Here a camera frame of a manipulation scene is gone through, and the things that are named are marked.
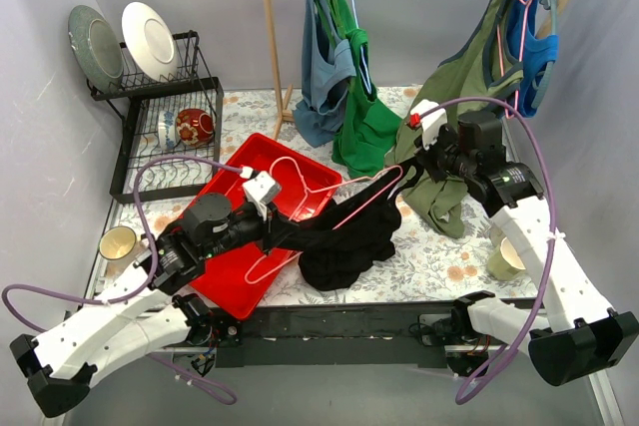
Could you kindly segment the black tank top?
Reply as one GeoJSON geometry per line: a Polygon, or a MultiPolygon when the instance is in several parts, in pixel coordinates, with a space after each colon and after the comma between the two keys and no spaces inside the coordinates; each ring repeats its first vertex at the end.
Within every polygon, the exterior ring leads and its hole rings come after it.
{"type": "Polygon", "coordinates": [[[270,226],[273,245],[301,254],[302,277],[313,288],[348,288],[376,261],[394,256],[391,237],[401,225],[395,199],[415,186],[423,173],[418,161],[409,159],[315,217],[297,222],[279,214],[270,226]]]}

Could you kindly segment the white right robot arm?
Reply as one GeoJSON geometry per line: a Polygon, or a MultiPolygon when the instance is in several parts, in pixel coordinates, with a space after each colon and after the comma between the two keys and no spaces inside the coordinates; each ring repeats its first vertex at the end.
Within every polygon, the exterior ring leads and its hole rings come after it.
{"type": "Polygon", "coordinates": [[[464,180],[537,288],[530,311],[488,291],[456,299],[453,335],[468,344],[488,335],[524,352],[553,386],[617,365],[638,337],[638,320],[616,311],[589,280],[555,226],[546,190],[529,167],[507,159],[499,119],[466,112],[453,127],[434,110],[412,111],[408,123],[422,130],[418,162],[436,182],[464,180]]]}

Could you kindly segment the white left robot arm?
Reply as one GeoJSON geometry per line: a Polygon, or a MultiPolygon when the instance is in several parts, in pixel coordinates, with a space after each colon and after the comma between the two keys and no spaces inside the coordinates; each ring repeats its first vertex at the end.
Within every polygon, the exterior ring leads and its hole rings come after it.
{"type": "Polygon", "coordinates": [[[47,418],[82,402],[117,369],[166,345],[205,344],[213,332],[205,304],[179,290],[202,276],[206,262],[251,242],[269,251],[299,231],[274,204],[248,199],[234,209],[205,194],[138,254],[94,304],[10,350],[47,418]]]}

